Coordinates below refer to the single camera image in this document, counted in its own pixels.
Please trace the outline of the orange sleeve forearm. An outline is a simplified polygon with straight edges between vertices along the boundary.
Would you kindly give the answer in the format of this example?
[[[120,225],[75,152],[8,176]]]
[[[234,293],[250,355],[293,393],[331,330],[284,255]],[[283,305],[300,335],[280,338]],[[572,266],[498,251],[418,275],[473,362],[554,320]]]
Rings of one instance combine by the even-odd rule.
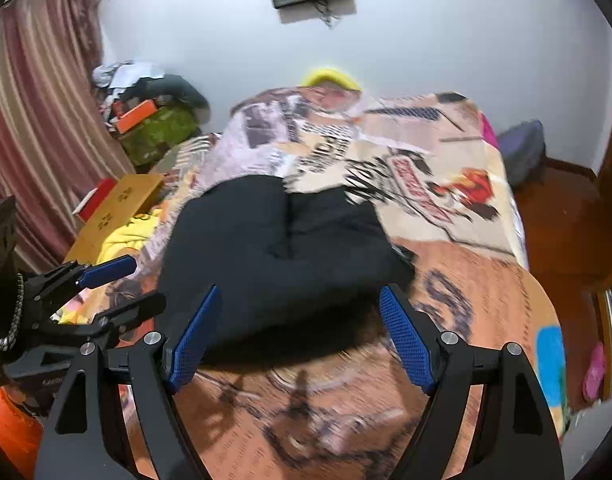
[[[0,388],[0,446],[25,479],[33,479],[42,428]]]

